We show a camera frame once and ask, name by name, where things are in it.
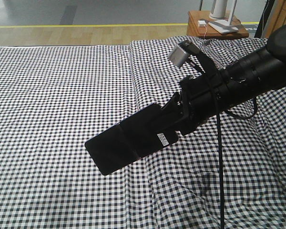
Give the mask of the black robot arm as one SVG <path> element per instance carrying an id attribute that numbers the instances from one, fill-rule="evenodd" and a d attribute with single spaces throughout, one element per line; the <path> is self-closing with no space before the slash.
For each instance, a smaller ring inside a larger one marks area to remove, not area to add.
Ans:
<path id="1" fill-rule="evenodd" d="M 265 46 L 218 70 L 214 62 L 190 41 L 178 43 L 168 59 L 181 67 L 195 56 L 200 76 L 180 81 L 175 93 L 148 123 L 158 134 L 179 131 L 186 135 L 222 111 L 270 90 L 286 86 L 286 25 L 272 33 Z"/>

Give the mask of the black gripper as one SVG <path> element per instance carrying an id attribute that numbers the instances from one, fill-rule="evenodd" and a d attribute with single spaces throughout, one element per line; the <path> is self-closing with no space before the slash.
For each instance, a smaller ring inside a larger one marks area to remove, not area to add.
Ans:
<path id="1" fill-rule="evenodd" d="M 148 115 L 145 130 L 148 133 L 172 130 L 185 136 L 205 124 L 208 118 L 219 114 L 215 87 L 205 74 L 195 78 L 188 75 L 179 85 L 181 94 L 174 93 L 163 107 L 158 103 L 145 107 Z"/>

